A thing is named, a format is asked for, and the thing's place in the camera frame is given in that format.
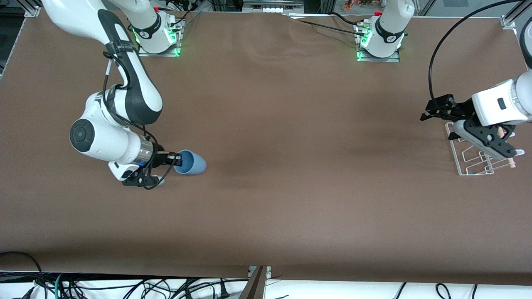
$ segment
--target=power cord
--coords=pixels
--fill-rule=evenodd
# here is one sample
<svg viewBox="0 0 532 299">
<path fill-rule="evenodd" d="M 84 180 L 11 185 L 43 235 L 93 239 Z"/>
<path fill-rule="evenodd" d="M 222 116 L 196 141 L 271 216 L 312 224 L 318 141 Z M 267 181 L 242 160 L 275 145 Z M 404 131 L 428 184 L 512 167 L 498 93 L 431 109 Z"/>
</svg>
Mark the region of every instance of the power cord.
<svg viewBox="0 0 532 299">
<path fill-rule="evenodd" d="M 475 284 L 473 286 L 473 292 L 471 293 L 471 299 L 475 299 L 475 294 L 477 293 L 477 287 L 478 287 L 478 284 Z"/>
<path fill-rule="evenodd" d="M 489 5 L 486 5 L 484 7 L 481 7 L 471 13 L 469 13 L 468 15 L 466 15 L 465 17 L 463 17 L 462 19 L 460 19 L 458 22 L 456 22 L 456 24 L 453 25 L 453 27 L 451 27 L 449 29 L 449 31 L 447 31 L 447 33 L 440 39 L 438 45 L 436 46 L 436 48 L 434 49 L 434 52 L 432 54 L 432 57 L 430 58 L 430 64 L 429 64 L 429 93 L 430 93 L 430 99 L 432 100 L 433 104 L 435 107 L 438 108 L 438 110 L 440 110 L 441 113 L 443 114 L 446 114 L 447 116 L 449 117 L 453 117 L 453 118 L 456 118 L 455 116 L 452 116 L 452 115 L 449 115 L 449 113 L 447 112 L 447 110 L 444 110 L 444 109 L 441 109 L 438 105 L 438 102 L 436 101 L 435 97 L 434 97 L 434 92 L 433 92 L 433 85 L 432 85 L 432 68 L 433 68 L 433 63 L 434 63 L 434 58 L 436 57 L 436 53 L 438 53 L 438 50 L 439 48 L 442 46 L 443 44 L 443 41 L 451 34 L 451 32 L 453 32 L 453 30 L 458 27 L 461 23 L 463 23 L 465 20 L 467 20 L 468 18 L 474 16 L 475 14 L 479 13 L 479 12 L 482 12 L 484 10 L 487 10 L 487 9 L 490 9 L 492 7 L 496 7 L 496 6 L 500 6 L 500 5 L 504 5 L 504 4 L 508 4 L 508 3 L 514 3 L 514 2 L 521 2 L 521 1 L 524 1 L 524 0 L 504 0 L 504 1 L 500 1 L 500 2 L 496 2 L 496 3 L 493 3 L 493 4 L 489 4 Z"/>
<path fill-rule="evenodd" d="M 0 252 L 0 256 L 5 256 L 5 255 L 10 255 L 10 254 L 16 254 L 16 255 L 23 255 L 27 258 L 29 258 L 35 265 L 35 267 L 37 267 L 37 270 L 39 270 L 39 274 L 40 274 L 40 278 L 41 278 L 41 281 L 43 283 L 43 285 L 46 284 L 46 280 L 44 279 L 44 274 L 43 274 L 43 270 L 42 268 L 40 267 L 39 263 L 37 262 L 37 260 L 31 256 L 30 254 L 26 253 L 26 252 L 22 252 L 22 251 L 5 251 L 5 252 Z M 48 298 L 48 292 L 45 290 L 44 291 L 44 298 L 47 299 Z"/>
<path fill-rule="evenodd" d="M 345 30 L 345 29 L 335 28 L 335 27 L 331 27 L 331 26 L 326 26 L 326 25 L 318 24 L 318 23 L 313 23 L 313 22 L 303 21 L 303 20 L 300 20 L 300 19 L 297 19 L 297 20 L 298 20 L 299 22 L 303 22 L 303 23 L 306 23 L 306 24 L 310 24 L 310 25 L 314 25 L 314 26 L 319 26 L 319 27 L 323 27 L 323 28 L 327 28 L 327 29 L 331 29 L 331 30 L 336 30 L 336 31 L 346 32 L 346 33 L 350 33 L 350 34 L 354 34 L 354 35 L 359 35 L 359 36 L 363 36 L 363 35 L 364 35 L 362 32 L 355 32 L 355 31 L 350 31 L 350 30 Z"/>
<path fill-rule="evenodd" d="M 445 291 L 447 292 L 447 298 L 442 296 L 442 294 L 439 292 L 439 287 L 443 287 L 445 289 Z M 451 293 L 449 293 L 449 289 L 444 284 L 436 284 L 436 293 L 441 299 L 451 299 Z"/>
<path fill-rule="evenodd" d="M 177 23 L 181 22 L 182 20 L 184 20 L 187 17 L 188 13 L 191 12 L 191 11 L 192 10 L 188 10 L 182 17 L 179 18 L 179 21 L 174 22 L 174 23 L 170 23 L 170 26 L 174 26 L 175 24 L 177 24 Z"/>
<path fill-rule="evenodd" d="M 342 16 L 341 14 L 339 14 L 339 13 L 337 13 L 337 12 L 334 12 L 334 11 L 331 11 L 331 12 L 329 12 L 329 13 L 327 13 L 327 14 L 328 14 L 328 15 L 335 15 L 335 16 L 339 17 L 342 21 L 344 21 L 344 22 L 346 22 L 346 23 L 348 23 L 348 24 L 351 24 L 351 25 L 355 25 L 355 26 L 356 26 L 356 24 L 357 24 L 358 22 L 362 22 L 362 21 L 364 21 L 364 19 L 362 19 L 362 20 L 360 20 L 360 21 L 358 21 L 358 22 L 351 22 L 350 20 L 344 18 L 344 16 Z"/>
<path fill-rule="evenodd" d="M 395 298 L 394 298 L 394 299 L 399 299 L 401 293 L 403 292 L 404 286 L 406 286 L 406 283 L 403 283 L 403 284 L 400 286 L 399 290 L 397 291 L 397 295 L 395 295 Z"/>
<path fill-rule="evenodd" d="M 237 281 L 248 281 L 248 279 L 230 279 L 230 280 L 223 280 L 223 281 L 219 281 L 219 282 L 216 282 L 216 283 L 201 283 L 199 285 L 195 285 L 195 286 L 190 286 L 191 289 L 190 289 L 190 294 L 192 294 L 193 292 L 195 291 L 198 291 L 200 289 L 203 289 L 203 288 L 208 288 L 208 287 L 211 287 L 211 286 L 214 286 L 214 285 L 219 285 L 221 284 L 222 282 L 223 283 L 234 283 L 234 282 L 237 282 Z M 178 299 L 183 299 L 186 297 L 186 294 L 179 297 Z"/>
<path fill-rule="evenodd" d="M 220 278 L 220 299 L 229 298 L 231 294 L 227 292 L 226 284 L 223 282 L 223 279 Z"/>
</svg>

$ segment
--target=brown table surface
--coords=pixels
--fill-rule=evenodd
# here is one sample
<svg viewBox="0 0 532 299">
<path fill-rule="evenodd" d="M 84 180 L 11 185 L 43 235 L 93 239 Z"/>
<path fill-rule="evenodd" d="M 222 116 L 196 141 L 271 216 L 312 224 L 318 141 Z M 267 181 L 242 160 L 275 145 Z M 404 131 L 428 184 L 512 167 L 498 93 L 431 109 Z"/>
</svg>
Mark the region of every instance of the brown table surface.
<svg viewBox="0 0 532 299">
<path fill-rule="evenodd" d="M 0 249 L 46 271 L 241 277 L 267 264 L 284 279 L 531 283 L 530 155 L 459 177 L 444 121 L 419 121 L 430 55 L 454 22 L 412 19 L 402 62 L 368 63 L 349 34 L 280 14 L 201 14 L 181 57 L 143 61 L 164 98 L 149 130 L 208 169 L 145 191 L 69 144 L 107 60 L 43 11 L 0 82 Z M 499 20 L 469 20 L 441 48 L 435 94 L 465 100 L 525 70 Z M 512 143 L 532 151 L 527 129 Z"/>
</svg>

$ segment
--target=green cable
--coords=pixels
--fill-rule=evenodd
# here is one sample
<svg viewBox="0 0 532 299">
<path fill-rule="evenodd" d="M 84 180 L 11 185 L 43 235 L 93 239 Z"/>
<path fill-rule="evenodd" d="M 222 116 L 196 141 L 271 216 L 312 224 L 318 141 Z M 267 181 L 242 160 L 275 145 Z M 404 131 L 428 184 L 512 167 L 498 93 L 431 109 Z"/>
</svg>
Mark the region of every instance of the green cable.
<svg viewBox="0 0 532 299">
<path fill-rule="evenodd" d="M 59 281 L 61 280 L 62 275 L 63 273 L 57 275 L 57 279 L 55 280 L 55 286 L 54 286 L 55 299 L 59 299 Z"/>
</svg>

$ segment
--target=metal frame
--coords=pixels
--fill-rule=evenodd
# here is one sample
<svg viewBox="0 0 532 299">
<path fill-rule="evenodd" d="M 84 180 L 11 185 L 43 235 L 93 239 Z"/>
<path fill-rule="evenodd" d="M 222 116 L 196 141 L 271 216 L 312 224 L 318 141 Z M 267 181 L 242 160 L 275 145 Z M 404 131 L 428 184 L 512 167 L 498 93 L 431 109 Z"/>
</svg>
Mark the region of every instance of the metal frame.
<svg viewBox="0 0 532 299">
<path fill-rule="evenodd" d="M 244 0 L 242 12 L 269 12 L 268 9 L 276 9 L 275 12 L 304 13 L 303 0 Z"/>
<path fill-rule="evenodd" d="M 2 79 L 2 76 L 4 75 L 5 70 L 7 69 L 7 65 L 9 64 L 9 60 L 11 59 L 11 55 L 13 55 L 13 51 L 15 50 L 15 46 L 17 42 L 19 41 L 20 34 L 22 33 L 22 28 L 24 28 L 24 24 L 26 23 L 26 19 L 22 20 L 22 25 L 20 26 L 19 33 L 16 35 L 15 42 L 13 43 L 13 47 L 11 47 L 11 51 L 9 52 L 9 56 L 7 57 L 7 60 L 5 61 L 4 69 L 0 71 L 0 80 Z"/>
<path fill-rule="evenodd" d="M 269 266 L 251 266 L 249 271 L 253 271 L 253 274 L 238 299 L 264 299 L 266 280 L 271 275 L 269 268 Z"/>
<path fill-rule="evenodd" d="M 452 122 L 445 124 L 445 130 L 447 131 L 447 136 L 451 134 L 451 128 L 453 127 Z M 454 156 L 454 162 L 456 163 L 456 168 L 458 170 L 458 175 L 461 177 L 465 176 L 484 176 L 492 175 L 495 173 L 496 169 L 510 166 L 511 168 L 515 167 L 515 162 L 513 160 L 503 159 L 497 160 L 490 155 L 486 154 L 484 151 L 475 152 L 477 149 L 474 145 L 469 146 L 463 150 L 460 155 L 456 151 L 455 143 L 468 143 L 465 139 L 459 138 L 457 140 L 449 140 L 451 144 L 451 150 Z M 515 156 L 520 156 L 525 153 L 522 149 L 516 150 Z"/>
<path fill-rule="evenodd" d="M 526 12 L 532 5 L 532 0 L 524 0 L 518 2 L 510 11 L 502 16 L 501 23 L 504 29 L 514 29 L 516 27 L 515 20 Z"/>
<path fill-rule="evenodd" d="M 43 7 L 43 3 L 40 0 L 16 0 L 20 4 L 22 9 L 26 12 L 24 16 L 26 18 L 34 18 L 39 15 L 39 10 Z"/>
<path fill-rule="evenodd" d="M 415 0 L 415 2 L 417 4 L 417 7 L 419 7 L 419 1 Z M 421 12 L 418 15 L 419 16 L 426 16 L 429 13 L 429 10 L 432 8 L 432 6 L 434 6 L 434 3 L 436 3 L 436 0 L 429 0 L 427 2 L 427 5 L 425 5 L 425 7 L 423 7 L 423 9 L 421 10 Z"/>
<path fill-rule="evenodd" d="M 365 19 L 364 25 L 368 26 L 368 24 L 369 24 L 369 20 Z M 355 32 L 362 32 L 366 34 L 367 32 L 365 30 L 366 28 L 362 28 L 361 30 L 359 26 L 353 25 L 353 31 Z M 357 61 L 369 61 L 369 62 L 400 62 L 401 61 L 399 58 L 399 49 L 396 49 L 395 52 L 389 57 L 385 57 L 385 58 L 375 57 L 369 54 L 368 50 L 366 50 L 365 48 L 361 46 L 361 43 L 363 41 L 365 41 L 363 40 L 363 37 L 361 37 L 360 35 L 355 35 L 356 60 Z"/>
</svg>

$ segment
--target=cable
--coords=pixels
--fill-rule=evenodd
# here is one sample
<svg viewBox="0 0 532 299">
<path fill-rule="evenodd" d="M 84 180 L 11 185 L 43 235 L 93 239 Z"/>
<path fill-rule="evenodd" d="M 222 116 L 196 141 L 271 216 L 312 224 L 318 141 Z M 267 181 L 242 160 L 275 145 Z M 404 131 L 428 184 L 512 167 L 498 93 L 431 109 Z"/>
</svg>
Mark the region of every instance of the cable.
<svg viewBox="0 0 532 299">
<path fill-rule="evenodd" d="M 119 57 L 114 57 L 114 55 L 109 54 L 109 52 L 104 51 L 104 52 L 103 52 L 103 56 L 104 56 L 105 58 L 109 59 L 109 60 L 112 59 L 115 63 L 117 63 L 120 67 L 122 67 L 122 70 L 123 70 L 124 73 L 126 74 L 126 83 L 127 83 L 127 84 L 126 84 L 126 85 L 120 85 L 120 86 L 117 87 L 117 88 L 118 88 L 118 89 L 128 89 L 128 88 L 129 88 L 129 85 L 130 85 L 130 82 L 131 82 L 131 77 L 129 76 L 129 71 L 128 71 L 128 69 L 126 69 L 126 66 L 124 65 L 124 63 L 123 63 L 120 59 L 118 59 Z M 110 69 L 110 66 L 107 65 L 107 72 L 106 72 L 106 74 L 108 74 L 110 70 L 111 70 L 111 69 Z"/>
<path fill-rule="evenodd" d="M 177 24 L 177 23 L 181 22 L 182 20 L 184 20 L 187 17 L 189 12 L 191 12 L 191 10 L 188 10 L 182 17 L 179 18 L 179 21 L 171 23 L 170 26 L 174 26 L 175 24 Z"/>
<path fill-rule="evenodd" d="M 453 117 L 455 118 L 455 116 L 452 116 L 450 114 L 447 113 L 446 110 L 442 110 L 439 105 L 438 105 L 438 102 L 436 101 L 436 99 L 434 98 L 434 92 L 433 92 L 433 87 L 432 87 L 432 68 L 433 68 L 433 63 L 434 63 L 434 58 L 436 57 L 436 53 L 438 53 L 438 50 L 439 48 L 441 47 L 443 41 L 449 36 L 449 34 L 451 34 L 451 32 L 453 32 L 453 30 L 458 27 L 458 25 L 460 25 L 461 23 L 463 23 L 465 20 L 467 20 L 468 18 L 472 17 L 473 15 L 479 13 L 479 12 L 482 12 L 484 10 L 487 10 L 487 9 L 490 9 L 492 7 L 496 7 L 496 6 L 499 6 L 499 5 L 504 5 L 504 4 L 508 4 L 508 3 L 513 3 L 513 2 L 521 2 L 521 1 L 524 1 L 524 0 L 504 0 L 504 1 L 500 1 L 500 2 L 496 2 L 496 3 L 493 3 L 493 4 L 489 4 L 489 5 L 486 5 L 484 7 L 481 7 L 471 13 L 469 13 L 468 15 L 466 15 L 465 17 L 463 17 L 462 19 L 460 19 L 458 22 L 456 22 L 456 24 L 453 25 L 453 27 L 451 27 L 449 29 L 449 31 L 447 31 L 447 33 L 440 39 L 438 45 L 436 46 L 436 48 L 434 49 L 434 52 L 432 54 L 432 57 L 430 58 L 430 64 L 429 64 L 429 93 L 430 93 L 430 99 L 432 100 L 433 104 L 438 108 L 438 110 L 440 110 L 441 113 L 443 114 L 446 114 L 447 116 L 449 117 Z"/>
<path fill-rule="evenodd" d="M 403 292 L 403 289 L 404 289 L 404 286 L 406 286 L 406 283 L 403 283 L 399 290 L 397 291 L 397 295 L 395 295 L 395 299 L 399 299 L 399 296 L 401 295 L 401 293 Z"/>
<path fill-rule="evenodd" d="M 334 12 L 334 11 L 331 11 L 329 13 L 327 13 L 328 15 L 335 15 L 337 17 L 339 17 L 342 21 L 348 23 L 348 24 L 351 24 L 351 25 L 355 25 L 358 23 L 358 22 L 362 22 L 364 19 L 360 20 L 360 21 L 357 21 L 357 22 L 351 22 L 350 20 L 344 18 L 341 14 L 337 13 L 337 12 Z"/>
<path fill-rule="evenodd" d="M 344 30 L 344 29 L 340 29 L 340 28 L 335 28 L 335 27 L 331 27 L 331 26 L 325 26 L 325 25 L 322 25 L 322 24 L 312 23 L 312 22 L 303 21 L 303 20 L 298 20 L 298 21 L 299 22 L 303 22 L 303 23 L 307 23 L 307 24 L 310 24 L 310 25 L 320 26 L 320 27 L 327 28 L 327 29 L 337 30 L 337 31 L 346 32 L 346 33 L 351 33 L 351 34 L 354 34 L 354 35 L 360 35 L 360 36 L 364 35 L 362 32 Z"/>
<path fill-rule="evenodd" d="M 473 293 L 471 293 L 471 299 L 475 299 L 475 294 L 477 292 L 477 287 L 478 287 L 478 284 L 475 284 L 473 286 Z"/>
<path fill-rule="evenodd" d="M 190 23 L 192 23 L 192 21 L 201 14 L 202 12 L 201 11 L 198 11 L 193 17 L 192 19 L 190 19 L 190 21 L 188 21 L 187 23 L 185 23 L 185 26 L 183 28 L 186 28 Z"/>
<path fill-rule="evenodd" d="M 224 280 L 223 282 L 224 282 L 224 283 L 235 283 L 235 282 L 237 282 L 237 281 L 248 281 L 248 280 L 249 280 L 249 279 L 231 279 L 231 280 Z M 210 287 L 210 286 L 219 285 L 220 283 L 222 283 L 222 282 L 221 282 L 221 281 L 218 281 L 218 282 L 215 282 L 215 283 L 201 283 L 201 284 L 199 284 L 199 285 L 203 285 L 203 284 L 207 284 L 207 285 L 206 285 L 206 286 L 202 286 L 202 287 L 200 287 L 200 288 L 191 289 L 191 290 L 190 290 L 190 293 L 193 293 L 193 292 L 195 292 L 195 291 L 197 291 L 197 290 L 200 290 L 200 289 L 203 289 L 203 288 L 207 288 L 207 287 Z M 183 295 L 183 296 L 179 297 L 178 299 L 183 299 L 183 298 L 185 298 L 185 296 L 186 296 L 186 295 Z"/>
<path fill-rule="evenodd" d="M 87 289 L 87 290 L 105 290 L 105 289 L 117 289 L 117 288 L 130 288 L 130 287 L 134 287 L 135 285 L 128 285 L 128 286 L 115 286 L 115 287 L 104 287 L 104 288 L 89 288 L 89 287 L 80 287 L 78 286 L 77 288 L 80 288 L 80 289 Z"/>
<path fill-rule="evenodd" d="M 445 289 L 445 291 L 447 292 L 447 298 L 445 298 L 444 296 L 441 295 L 441 293 L 439 292 L 439 287 L 440 286 L 443 286 L 443 288 Z M 436 293 L 438 294 L 438 296 L 441 298 L 441 299 L 451 299 L 451 293 L 449 293 L 449 289 L 447 288 L 446 285 L 444 284 L 436 284 Z"/>
<path fill-rule="evenodd" d="M 57 275 L 57 278 L 55 279 L 55 285 L 54 285 L 55 299 L 59 299 L 59 282 L 61 280 L 61 276 L 63 276 L 63 273 Z"/>
<path fill-rule="evenodd" d="M 24 296 L 22 296 L 21 299 L 30 299 L 31 298 L 31 293 L 33 293 L 33 290 L 35 289 L 35 287 L 32 287 L 31 289 L 29 289 L 25 294 Z"/>
<path fill-rule="evenodd" d="M 164 299 L 167 299 L 167 296 L 165 295 L 165 293 L 159 291 L 159 290 L 156 290 L 155 287 L 157 287 L 157 285 L 159 285 L 160 283 L 164 282 L 165 279 L 161 279 L 161 281 L 159 281 L 158 283 L 156 283 L 155 285 L 152 285 L 148 282 L 144 283 L 143 286 L 144 286 L 144 291 L 142 292 L 141 296 L 140 296 L 140 299 L 145 299 L 146 298 L 146 295 L 150 292 L 150 291 L 154 291 L 156 293 L 159 293 L 161 295 L 164 296 Z"/>
<path fill-rule="evenodd" d="M 41 269 L 39 263 L 37 262 L 37 260 L 31 256 L 30 254 L 26 253 L 26 252 L 22 252 L 22 251 L 5 251 L 5 252 L 0 252 L 0 256 L 2 255 L 9 255 L 9 254 L 18 254 L 18 255 L 23 255 L 29 259 L 31 259 L 31 261 L 35 264 L 35 266 L 37 267 L 37 270 L 39 270 L 39 274 L 40 274 L 40 277 L 43 281 L 43 285 L 46 284 L 46 280 L 44 279 L 44 275 L 43 275 L 43 270 Z M 48 298 L 48 292 L 46 290 L 44 290 L 44 298 L 47 299 Z"/>
<path fill-rule="evenodd" d="M 146 281 L 148 281 L 147 279 L 143 279 L 141 280 L 139 283 L 137 283 L 136 285 L 134 285 L 125 295 L 122 299 L 129 299 L 129 297 L 133 294 L 133 292 L 140 286 L 142 285 L 143 283 L 145 283 Z"/>
<path fill-rule="evenodd" d="M 175 297 L 177 297 L 177 295 L 181 294 L 181 292 L 183 292 L 186 288 L 188 288 L 191 284 L 195 283 L 196 281 L 198 281 L 199 278 L 187 278 L 187 280 L 185 281 L 184 284 L 182 284 L 177 290 L 176 292 L 170 297 L 170 299 L 174 299 Z"/>
</svg>

